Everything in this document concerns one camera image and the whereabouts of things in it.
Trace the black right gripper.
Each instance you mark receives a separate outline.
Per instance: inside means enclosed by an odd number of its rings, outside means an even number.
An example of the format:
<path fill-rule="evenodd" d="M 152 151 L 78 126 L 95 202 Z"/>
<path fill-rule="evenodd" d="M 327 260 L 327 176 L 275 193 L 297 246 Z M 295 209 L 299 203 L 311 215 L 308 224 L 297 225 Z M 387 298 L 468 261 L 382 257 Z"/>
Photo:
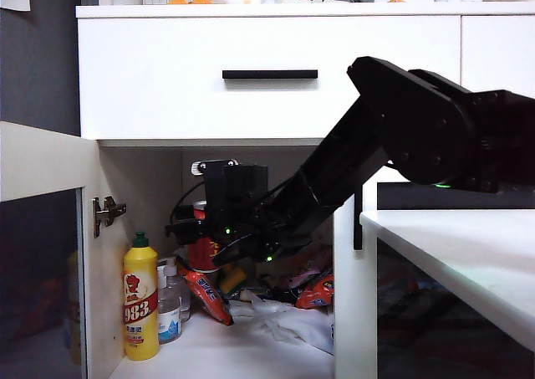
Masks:
<path fill-rule="evenodd" d="M 172 234 L 178 244 L 191 244 L 208 235 L 203 206 L 179 206 L 166 225 L 166 236 Z M 290 233 L 288 220 L 267 207 L 231 215 L 217 229 L 219 252 L 212 258 L 216 266 L 241 259 L 267 263 L 294 256 L 301 249 L 301 238 Z"/>

